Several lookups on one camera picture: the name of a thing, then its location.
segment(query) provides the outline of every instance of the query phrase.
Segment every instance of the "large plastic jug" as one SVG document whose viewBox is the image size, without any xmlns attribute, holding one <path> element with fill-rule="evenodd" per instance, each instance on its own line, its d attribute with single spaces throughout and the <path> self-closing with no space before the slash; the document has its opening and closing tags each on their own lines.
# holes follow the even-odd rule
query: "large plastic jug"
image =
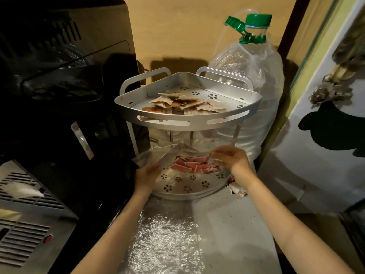
<svg viewBox="0 0 365 274">
<path fill-rule="evenodd" d="M 266 30 L 270 26 L 271 14 L 248 14 L 246 22 L 229 17 L 225 23 L 242 36 L 215 56 L 209 67 L 248 77 L 254 91 L 262 95 L 257 114 L 242 123 L 236 147 L 244 149 L 250 161 L 258 157 L 261 144 L 275 119 L 284 87 L 282 60 L 276 49 L 267 41 Z M 216 74 L 207 73 L 207 78 L 244 88 L 244 84 Z M 216 129 L 210 136 L 229 143 L 236 126 Z"/>
</svg>

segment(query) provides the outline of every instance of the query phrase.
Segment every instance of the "shelf handle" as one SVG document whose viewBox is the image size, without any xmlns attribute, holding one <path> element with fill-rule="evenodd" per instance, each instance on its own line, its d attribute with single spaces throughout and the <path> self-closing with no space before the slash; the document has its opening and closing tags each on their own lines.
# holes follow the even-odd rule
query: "shelf handle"
<svg viewBox="0 0 365 274">
<path fill-rule="evenodd" d="M 119 91 L 119 95 L 124 94 L 125 93 L 125 89 L 130 84 L 132 84 L 134 82 L 142 81 L 143 79 L 146 79 L 146 78 L 155 76 L 155 75 L 160 74 L 160 73 L 166 73 L 168 76 L 171 76 L 171 71 L 168 68 L 166 68 L 166 67 L 161 67 L 161 68 L 158 68 L 158 69 L 155 69 L 155 70 L 148 71 L 146 73 L 139 74 L 137 76 L 134 76 L 134 77 L 131 77 L 129 79 L 126 79 L 124 81 L 124 83 L 122 83 L 121 89 Z"/>
<path fill-rule="evenodd" d="M 210 73 L 218 74 L 220 76 L 232 78 L 234 80 L 242 81 L 248 86 L 248 90 L 253 91 L 253 84 L 252 84 L 251 80 L 245 76 L 229 73 L 229 72 L 226 72 L 223 70 L 218 70 L 218 69 L 214 69 L 214 68 L 210 68 L 210 67 L 206 67 L 206 66 L 199 68 L 195 74 L 199 76 L 203 72 L 210 72 Z"/>
</svg>

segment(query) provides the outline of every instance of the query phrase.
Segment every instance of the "red button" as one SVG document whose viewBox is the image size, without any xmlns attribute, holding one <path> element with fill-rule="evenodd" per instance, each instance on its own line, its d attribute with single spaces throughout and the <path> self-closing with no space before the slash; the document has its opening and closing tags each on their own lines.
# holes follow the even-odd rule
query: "red button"
<svg viewBox="0 0 365 274">
<path fill-rule="evenodd" d="M 46 236 L 43 240 L 43 243 L 48 243 L 53 239 L 53 235 Z"/>
</svg>

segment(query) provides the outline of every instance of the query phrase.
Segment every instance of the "right hand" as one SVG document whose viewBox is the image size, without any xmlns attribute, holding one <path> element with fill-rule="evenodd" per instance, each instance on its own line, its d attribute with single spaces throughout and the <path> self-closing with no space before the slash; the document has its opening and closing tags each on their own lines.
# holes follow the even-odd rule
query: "right hand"
<svg viewBox="0 0 365 274">
<path fill-rule="evenodd" d="M 222 161 L 222 165 L 227 167 L 236 178 L 236 182 L 245 187 L 249 181 L 256 178 L 252 172 L 246 152 L 236 147 L 225 145 L 214 149 L 210 156 L 213 159 Z"/>
</svg>

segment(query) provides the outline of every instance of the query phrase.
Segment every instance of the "green bottle cap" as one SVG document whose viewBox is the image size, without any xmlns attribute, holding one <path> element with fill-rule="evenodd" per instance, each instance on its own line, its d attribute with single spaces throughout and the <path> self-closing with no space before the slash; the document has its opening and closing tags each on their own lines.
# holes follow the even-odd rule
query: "green bottle cap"
<svg viewBox="0 0 365 274">
<path fill-rule="evenodd" d="M 271 14 L 248 14 L 246 17 L 246 27 L 248 28 L 263 28 L 270 27 Z"/>
<path fill-rule="evenodd" d="M 243 33 L 244 28 L 246 27 L 244 22 L 233 16 L 228 17 L 227 21 L 225 22 L 225 25 L 234 28 L 239 33 Z"/>
</svg>

